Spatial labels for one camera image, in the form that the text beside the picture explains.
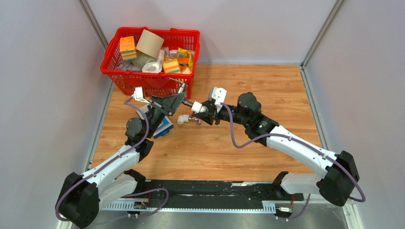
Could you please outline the dark grey metal faucet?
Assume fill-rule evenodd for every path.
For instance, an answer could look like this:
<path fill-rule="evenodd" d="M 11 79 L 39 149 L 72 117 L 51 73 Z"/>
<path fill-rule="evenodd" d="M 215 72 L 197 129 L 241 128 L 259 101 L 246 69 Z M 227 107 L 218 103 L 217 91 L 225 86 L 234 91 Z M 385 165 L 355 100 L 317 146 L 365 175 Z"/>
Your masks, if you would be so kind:
<path fill-rule="evenodd" d="M 180 83 L 180 86 L 179 86 L 178 89 L 177 89 L 177 93 L 178 93 L 178 94 L 180 94 L 180 93 L 186 93 L 186 88 L 187 88 L 186 83 L 184 83 L 184 82 L 182 82 L 182 81 L 180 81 L 180 80 L 171 78 L 171 77 L 170 77 L 169 79 L 172 80 L 172 81 L 175 81 L 175 82 L 177 82 L 177 83 Z M 190 107 L 190 108 L 193 106 L 193 103 L 190 102 L 189 100 L 185 99 L 185 98 L 181 101 L 181 103 L 182 103 L 183 105 L 185 105 L 185 106 Z"/>

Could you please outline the chrome faucet with white elbow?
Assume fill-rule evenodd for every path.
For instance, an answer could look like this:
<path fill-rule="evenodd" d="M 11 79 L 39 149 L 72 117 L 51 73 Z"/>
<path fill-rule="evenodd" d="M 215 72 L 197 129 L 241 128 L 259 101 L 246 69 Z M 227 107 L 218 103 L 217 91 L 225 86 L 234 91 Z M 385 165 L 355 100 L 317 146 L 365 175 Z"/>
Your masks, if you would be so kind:
<path fill-rule="evenodd" d="M 188 114 L 182 114 L 178 116 L 177 119 L 177 123 L 180 125 L 183 125 L 185 123 L 189 123 L 189 122 L 195 122 L 197 125 L 201 125 L 202 121 L 201 119 L 194 117 L 194 116 L 190 116 Z"/>

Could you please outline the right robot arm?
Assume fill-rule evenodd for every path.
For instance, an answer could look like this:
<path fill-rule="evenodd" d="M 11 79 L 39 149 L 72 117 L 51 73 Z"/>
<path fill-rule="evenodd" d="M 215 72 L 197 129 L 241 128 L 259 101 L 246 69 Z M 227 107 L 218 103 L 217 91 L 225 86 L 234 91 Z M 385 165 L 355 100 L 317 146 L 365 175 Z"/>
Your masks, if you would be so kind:
<path fill-rule="evenodd" d="M 195 117 L 209 125 L 229 122 L 235 148 L 259 143 L 285 153 L 312 170 L 311 174 L 280 173 L 272 187 L 277 199 L 283 200 L 296 193 L 315 194 L 339 207 L 349 199 L 366 201 L 352 154 L 344 150 L 335 153 L 296 136 L 262 114 L 262 105 L 251 92 L 241 94 L 235 106 L 227 105 L 224 99 L 223 89 L 220 89 L 207 101 L 194 102 L 191 109 Z"/>

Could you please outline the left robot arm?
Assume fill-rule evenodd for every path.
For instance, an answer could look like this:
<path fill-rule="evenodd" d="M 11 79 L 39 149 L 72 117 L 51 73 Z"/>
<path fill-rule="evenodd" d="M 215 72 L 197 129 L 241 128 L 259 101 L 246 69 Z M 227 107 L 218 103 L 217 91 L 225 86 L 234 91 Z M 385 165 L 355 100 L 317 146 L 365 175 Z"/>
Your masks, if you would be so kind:
<path fill-rule="evenodd" d="M 148 198 L 153 191 L 146 190 L 145 177 L 131 167 L 149 154 L 153 134 L 165 117 L 177 111 L 185 97 L 185 92 L 177 92 L 144 100 L 142 92 L 135 92 L 127 99 L 124 104 L 133 107 L 138 116 L 127 121 L 126 142 L 95 168 L 82 174 L 73 172 L 65 178 L 55 205 L 56 217 L 83 229 L 100 210 L 119 198 Z"/>

